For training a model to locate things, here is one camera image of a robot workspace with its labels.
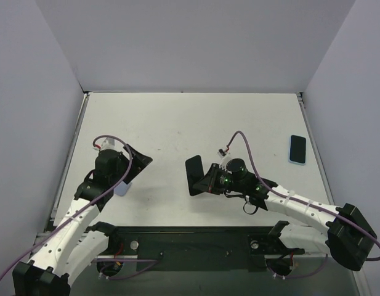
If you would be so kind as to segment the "black phone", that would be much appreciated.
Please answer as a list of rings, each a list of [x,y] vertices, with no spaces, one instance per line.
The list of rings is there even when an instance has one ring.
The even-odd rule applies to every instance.
[[[196,196],[207,191],[208,183],[200,155],[193,156],[185,161],[185,171],[190,196]]]

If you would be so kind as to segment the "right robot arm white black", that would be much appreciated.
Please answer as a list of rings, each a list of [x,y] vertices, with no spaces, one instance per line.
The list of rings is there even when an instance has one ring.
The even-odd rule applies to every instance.
[[[256,209],[291,217],[301,225],[282,222],[268,236],[274,252],[299,249],[332,256],[341,266],[360,271],[368,261],[377,236],[361,211],[349,203],[342,207],[315,202],[297,195],[268,179],[258,179],[241,158],[225,165],[213,163],[203,170],[201,157],[185,161],[191,196],[202,193],[241,198]]]

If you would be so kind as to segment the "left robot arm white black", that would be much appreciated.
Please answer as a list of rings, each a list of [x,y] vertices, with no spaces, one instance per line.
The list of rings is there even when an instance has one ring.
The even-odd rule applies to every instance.
[[[131,146],[128,156],[104,144],[94,169],[78,186],[74,198],[50,238],[28,260],[16,264],[12,279],[16,295],[69,295],[77,277],[101,253],[120,250],[118,228],[109,223],[93,223],[114,189],[129,184],[153,159]]]

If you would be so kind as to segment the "aluminium front rail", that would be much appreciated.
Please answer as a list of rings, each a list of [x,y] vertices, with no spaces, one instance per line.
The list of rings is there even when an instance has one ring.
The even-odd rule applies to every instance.
[[[89,231],[82,234],[60,234],[51,236],[41,244],[43,256],[57,256],[57,259],[72,261],[75,258],[88,258],[93,260],[99,255],[117,257],[124,252],[136,254],[139,249],[138,237],[130,238],[120,236],[117,232],[104,234],[100,231]]]

